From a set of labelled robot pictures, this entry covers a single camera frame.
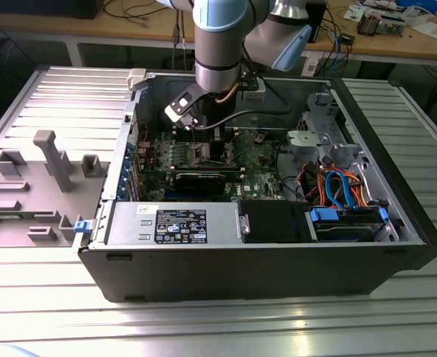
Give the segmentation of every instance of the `wooden workbench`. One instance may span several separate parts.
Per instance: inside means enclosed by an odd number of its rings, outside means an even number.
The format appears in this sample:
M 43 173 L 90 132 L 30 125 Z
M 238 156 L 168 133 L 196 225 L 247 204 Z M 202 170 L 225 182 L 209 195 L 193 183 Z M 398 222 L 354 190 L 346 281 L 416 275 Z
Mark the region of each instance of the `wooden workbench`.
M 126 6 L 146 4 L 149 0 L 124 0 Z M 357 34 L 357 23 L 343 18 L 345 8 L 352 0 L 329 0 L 330 11 L 342 32 L 355 36 L 351 59 L 382 62 L 407 62 L 437 65 L 437 39 L 407 28 L 403 36 L 377 35 L 373 37 Z M 135 9 L 134 13 L 145 13 L 161 8 L 160 4 Z M 122 15 L 121 2 L 114 1 L 108 10 Z M 94 20 L 79 20 L 53 16 L 27 16 L 0 14 L 0 26 L 11 36 L 57 40 L 67 44 L 73 65 L 81 65 L 78 43 L 103 43 L 116 45 L 142 45 L 171 47 L 171 34 L 175 23 L 173 10 L 163 10 L 149 15 L 145 25 L 138 25 L 100 12 Z M 189 48 L 194 41 L 194 23 L 191 14 L 185 14 L 185 34 Z M 316 43 L 308 44 L 304 55 L 314 60 L 327 56 L 332 43 L 321 30 Z

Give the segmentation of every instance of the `table leg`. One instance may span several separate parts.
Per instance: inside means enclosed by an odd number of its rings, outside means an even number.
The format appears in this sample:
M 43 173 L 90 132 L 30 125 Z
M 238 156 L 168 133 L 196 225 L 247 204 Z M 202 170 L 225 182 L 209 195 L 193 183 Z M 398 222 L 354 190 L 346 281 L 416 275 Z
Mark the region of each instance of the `table leg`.
M 314 77 L 316 73 L 317 64 L 319 60 L 324 55 L 321 51 L 307 51 L 303 54 L 306 57 L 306 62 L 304 62 L 304 67 L 302 68 L 301 75 L 303 77 Z
M 71 59 L 71 64 L 74 67 L 84 67 L 83 57 L 79 51 L 79 43 L 75 39 L 68 39 L 65 41 L 66 47 L 68 48 L 69 58 Z

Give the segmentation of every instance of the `metal slotted surface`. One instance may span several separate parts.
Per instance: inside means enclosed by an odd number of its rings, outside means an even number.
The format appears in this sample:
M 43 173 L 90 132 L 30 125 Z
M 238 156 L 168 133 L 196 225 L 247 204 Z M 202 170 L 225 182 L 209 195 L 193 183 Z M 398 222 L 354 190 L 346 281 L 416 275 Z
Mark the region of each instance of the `metal slotted surface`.
M 35 73 L 7 115 L 0 132 L 0 153 L 18 149 L 26 161 L 44 161 L 33 145 L 36 131 L 54 130 L 56 147 L 71 161 L 95 154 L 102 161 L 113 157 L 124 108 L 130 100 L 126 69 L 51 67 Z
M 344 80 L 437 228 L 437 129 L 409 95 L 386 81 Z
M 393 133 L 378 130 L 382 138 Z M 402 132 L 432 137 L 425 126 Z M 405 163 L 399 167 L 418 181 L 420 161 L 407 157 L 398 154 Z M 425 162 L 437 175 L 437 161 Z M 437 199 L 427 199 L 427 209 L 437 208 Z M 401 272 L 369 296 L 117 304 L 103 298 L 70 248 L 2 248 L 0 342 L 61 357 L 85 350 L 96 356 L 437 356 L 437 259 Z

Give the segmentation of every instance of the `blue latch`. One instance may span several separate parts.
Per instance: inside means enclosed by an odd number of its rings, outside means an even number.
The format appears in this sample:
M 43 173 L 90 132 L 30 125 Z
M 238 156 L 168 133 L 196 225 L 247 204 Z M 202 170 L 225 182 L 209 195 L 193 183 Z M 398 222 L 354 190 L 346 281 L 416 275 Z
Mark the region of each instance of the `blue latch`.
M 314 208 L 310 212 L 310 218 L 313 222 L 317 221 L 338 221 L 339 215 L 333 208 Z
M 379 208 L 379 213 L 384 222 L 387 222 L 389 220 L 389 214 L 387 213 L 385 208 Z
M 86 221 L 76 221 L 76 224 L 74 225 L 74 232 L 75 233 L 91 233 L 93 229 L 93 219 L 89 219 Z

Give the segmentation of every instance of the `white paper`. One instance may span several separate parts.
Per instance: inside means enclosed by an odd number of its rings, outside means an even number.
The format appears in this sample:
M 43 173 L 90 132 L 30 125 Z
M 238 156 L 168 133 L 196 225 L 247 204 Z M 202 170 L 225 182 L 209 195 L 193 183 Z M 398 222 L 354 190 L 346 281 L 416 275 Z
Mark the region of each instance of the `white paper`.
M 424 24 L 413 26 L 412 28 L 437 39 L 437 24 L 434 24 L 433 22 L 425 22 Z
M 344 19 L 359 22 L 366 8 L 366 6 L 351 5 L 349 6 L 349 9 L 345 12 Z

